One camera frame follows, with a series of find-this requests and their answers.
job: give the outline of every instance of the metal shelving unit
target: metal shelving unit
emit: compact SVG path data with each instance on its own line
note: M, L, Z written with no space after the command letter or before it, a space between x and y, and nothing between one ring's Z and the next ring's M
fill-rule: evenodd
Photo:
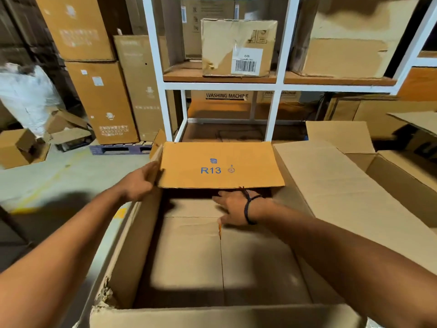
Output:
M391 95L396 95L401 88L404 80L406 79L410 69L413 66L437 67L437 59L418 57L419 52L422 50L424 43L426 42L437 21L437 0L432 0L425 16L423 17L421 24L418 27L414 38L411 41L410 46L408 47L394 75L393 80L387 79L387 82L379 81L375 83L374 79L369 79L368 81L364 79L360 82L352 79L350 81L348 81L347 79L340 81L338 79L325 79L323 83L319 83L320 78L317 77L311 79L307 77L299 78L298 76L294 76L295 74L286 72L286 66L298 15L299 0L288 0L287 15L282 36L281 50L279 54L276 76L271 76L268 78L245 78L244 82L243 80L238 78L230 78L226 80L216 79L216 82L212 82L212 80L215 80L214 78L211 79L210 77L208 79L204 79L201 76L201 71L197 72L193 70L191 71L191 77L189 77L190 81L186 81L186 77L180 77L179 80L176 76L172 76L172 81L168 81L169 76L167 74L165 76L163 75L161 67L158 36L156 34L152 0L143 0L143 5L147 22L147 29L149 32L150 46L152 48L153 65L155 67L156 81L158 84L158 94L161 102L161 111L163 114L167 141L179 142L182 138L183 132L187 124L198 122L198 119L188 118L185 90L273 91L274 94L271 100L270 112L267 121L253 119L254 108L256 105L256 94L254 94L255 98L252 101L252 109L250 112L251 118L249 120L232 121L232 123L267 124L265 140L271 141L274 126L275 124L277 124L276 116L282 91L295 90L321 92L389 93ZM175 138L172 137L170 116L165 90L181 91L183 121ZM229 120L216 119L202 119L201 122L230 123Z

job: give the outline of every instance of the person's right arm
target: person's right arm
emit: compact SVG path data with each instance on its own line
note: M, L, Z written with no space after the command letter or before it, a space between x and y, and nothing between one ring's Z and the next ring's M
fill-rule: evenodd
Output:
M219 195L213 200L229 213L219 223L247 224L243 193L220 191ZM361 315L385 328L437 327L437 276L422 266L271 199L254 199L248 216L289 244Z

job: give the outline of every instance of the person's left arm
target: person's left arm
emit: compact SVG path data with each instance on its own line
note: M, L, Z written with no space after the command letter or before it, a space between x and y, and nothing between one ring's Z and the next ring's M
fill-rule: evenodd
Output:
M59 323L84 281L103 235L121 205L150 192L151 162L95 197L33 251L0 274L0 327Z

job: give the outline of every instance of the barcode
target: barcode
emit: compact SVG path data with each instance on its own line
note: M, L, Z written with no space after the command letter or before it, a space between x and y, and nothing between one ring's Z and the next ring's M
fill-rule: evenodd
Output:
M180 6L180 12L182 13L182 22L186 23L187 22L187 9L185 8L184 5Z
M255 72L257 63L250 60L235 60L235 70L243 72Z
M234 9L234 19L237 20L240 17L240 5L236 4Z

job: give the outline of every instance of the hand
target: hand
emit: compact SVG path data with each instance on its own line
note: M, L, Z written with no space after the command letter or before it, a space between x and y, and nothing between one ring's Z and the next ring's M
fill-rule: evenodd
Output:
M250 198L258 195L255 191L248 190ZM217 220L219 224L233 224L234 226L247 225L247 220L244 217L244 207L247 204L247 199L241 191L227 192L219 191L218 197L212 197L216 203L225 208L229 214L223 215ZM250 202L248 217L249 220L257 222L266 214L266 204L268 200L265 198L257 198Z
M114 188L120 191L120 195L126 202L140 201L153 188L154 180L151 177L158 167L157 161L150 162L124 176L114 185Z

